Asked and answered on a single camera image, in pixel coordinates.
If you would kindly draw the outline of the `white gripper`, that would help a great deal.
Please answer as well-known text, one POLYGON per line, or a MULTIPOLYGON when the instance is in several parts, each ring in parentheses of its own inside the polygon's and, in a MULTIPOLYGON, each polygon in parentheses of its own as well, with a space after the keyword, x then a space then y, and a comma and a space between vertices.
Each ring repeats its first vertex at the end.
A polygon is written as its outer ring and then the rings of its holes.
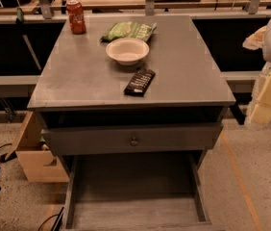
MULTIPOLYGON (((258 50, 263 47, 266 27, 256 30, 246 38, 242 46, 249 50, 258 50)), ((261 73, 256 79, 252 100, 246 112, 246 125, 267 125, 271 122, 271 63, 266 62, 261 73)))

